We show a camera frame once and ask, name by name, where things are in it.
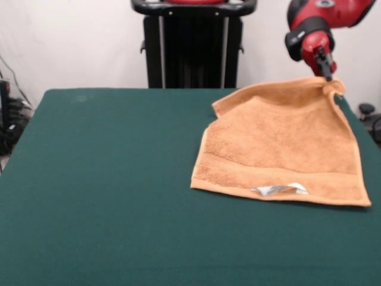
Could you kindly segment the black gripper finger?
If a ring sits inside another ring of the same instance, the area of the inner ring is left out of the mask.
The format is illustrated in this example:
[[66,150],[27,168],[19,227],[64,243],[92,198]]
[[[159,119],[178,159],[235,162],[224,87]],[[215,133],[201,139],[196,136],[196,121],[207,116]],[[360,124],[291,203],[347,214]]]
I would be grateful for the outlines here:
[[331,55],[323,52],[321,55],[321,73],[328,82],[333,79],[332,64],[333,60]]
[[314,51],[314,60],[316,62],[315,75],[327,74],[326,53],[323,47],[319,47]]

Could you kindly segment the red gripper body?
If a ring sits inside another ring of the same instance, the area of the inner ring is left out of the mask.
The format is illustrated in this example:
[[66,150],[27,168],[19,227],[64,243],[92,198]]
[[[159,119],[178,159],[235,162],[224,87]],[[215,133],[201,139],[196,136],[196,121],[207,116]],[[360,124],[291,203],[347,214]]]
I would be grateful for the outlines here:
[[[330,47],[330,38],[324,31],[316,31],[307,35],[302,41],[301,57],[305,63],[312,69],[314,75],[316,72],[316,62],[314,60],[315,49],[323,47],[326,54],[330,54],[332,57],[332,50]],[[332,75],[336,71],[336,62],[333,60]]]

